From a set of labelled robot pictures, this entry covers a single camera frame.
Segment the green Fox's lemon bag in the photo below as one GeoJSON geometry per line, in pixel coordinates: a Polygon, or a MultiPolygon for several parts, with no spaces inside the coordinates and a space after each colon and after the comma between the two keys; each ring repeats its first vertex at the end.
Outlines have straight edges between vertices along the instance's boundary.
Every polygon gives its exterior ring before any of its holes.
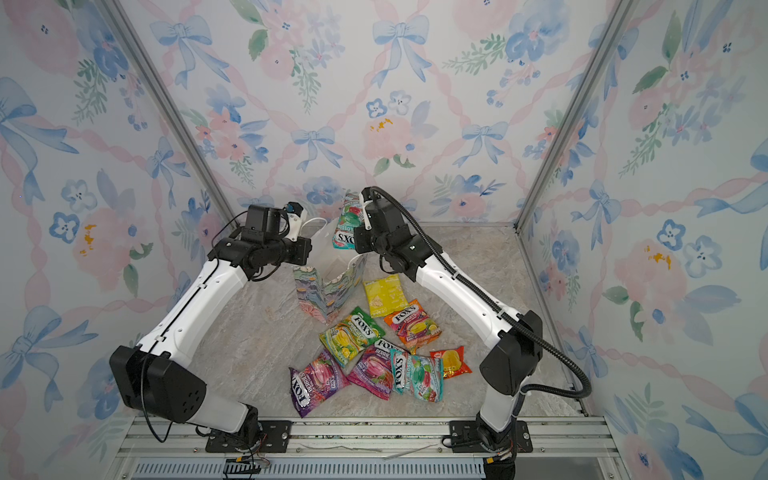
{"type": "Polygon", "coordinates": [[[385,336],[384,329],[362,308],[356,307],[336,325],[319,335],[325,349],[343,368],[385,336]]]}

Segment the teal mint Fox's bag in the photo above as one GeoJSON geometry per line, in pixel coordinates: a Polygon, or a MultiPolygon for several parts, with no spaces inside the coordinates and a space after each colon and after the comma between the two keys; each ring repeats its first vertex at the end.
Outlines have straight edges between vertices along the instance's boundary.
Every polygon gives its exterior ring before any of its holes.
{"type": "Polygon", "coordinates": [[[415,398],[438,403],[443,400],[444,367],[441,359],[390,350],[393,390],[410,392],[415,398]]]}
{"type": "Polygon", "coordinates": [[[342,202],[341,215],[333,234],[333,246],[339,250],[354,250],[354,230],[364,224],[364,213],[358,192],[348,191],[342,202]]]}

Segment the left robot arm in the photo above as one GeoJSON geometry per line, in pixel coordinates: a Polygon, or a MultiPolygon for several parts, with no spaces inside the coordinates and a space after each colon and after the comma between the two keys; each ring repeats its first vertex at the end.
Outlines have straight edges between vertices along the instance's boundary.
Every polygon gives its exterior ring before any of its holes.
{"type": "Polygon", "coordinates": [[[260,437],[257,409],[215,393],[189,366],[234,294],[283,264],[305,265],[311,241],[301,234],[308,215],[296,202],[251,205],[243,214],[244,225],[215,235],[198,277],[165,318],[136,346],[118,347],[109,366],[127,407],[253,444],[260,437]]]}

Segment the floral paper gift bag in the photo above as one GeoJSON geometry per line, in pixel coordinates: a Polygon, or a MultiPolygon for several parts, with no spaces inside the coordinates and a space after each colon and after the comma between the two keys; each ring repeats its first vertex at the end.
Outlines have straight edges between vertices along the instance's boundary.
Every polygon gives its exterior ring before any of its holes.
{"type": "Polygon", "coordinates": [[[362,254],[334,246],[335,230],[336,221],[309,219],[300,234],[311,240],[312,249],[306,265],[293,267],[299,306],[325,324],[336,321],[344,303],[361,285],[366,266],[362,254]]]}

